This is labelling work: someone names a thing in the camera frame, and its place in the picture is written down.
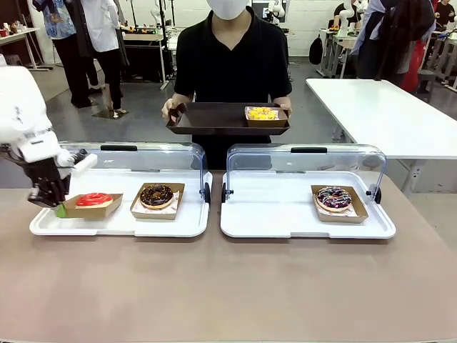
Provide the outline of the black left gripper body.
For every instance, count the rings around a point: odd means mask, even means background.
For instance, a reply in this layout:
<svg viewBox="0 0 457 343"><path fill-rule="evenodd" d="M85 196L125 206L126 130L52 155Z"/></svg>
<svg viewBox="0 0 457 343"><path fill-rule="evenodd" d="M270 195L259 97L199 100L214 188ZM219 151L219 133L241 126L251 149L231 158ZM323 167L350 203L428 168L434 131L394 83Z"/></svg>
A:
<svg viewBox="0 0 457 343"><path fill-rule="evenodd" d="M50 189L53 184L59 189L69 189L71 167L59 166L55 158L32 163L24 161L21 167L25 175L30 178L32 188Z"/></svg>

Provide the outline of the person's right hand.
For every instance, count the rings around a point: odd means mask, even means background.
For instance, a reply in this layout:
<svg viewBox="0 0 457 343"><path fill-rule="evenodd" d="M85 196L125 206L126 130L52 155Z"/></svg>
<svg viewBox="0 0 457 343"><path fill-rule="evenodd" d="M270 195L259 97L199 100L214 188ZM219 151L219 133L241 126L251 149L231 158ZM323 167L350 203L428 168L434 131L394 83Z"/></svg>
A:
<svg viewBox="0 0 457 343"><path fill-rule="evenodd" d="M177 94L172 98L168 99L161 110L162 119L165 123L171 121L173 124L176 124L179 121L179 115L177 114L177 109L181 104L185 104L187 102L186 97L182 97L181 95Z"/></svg>

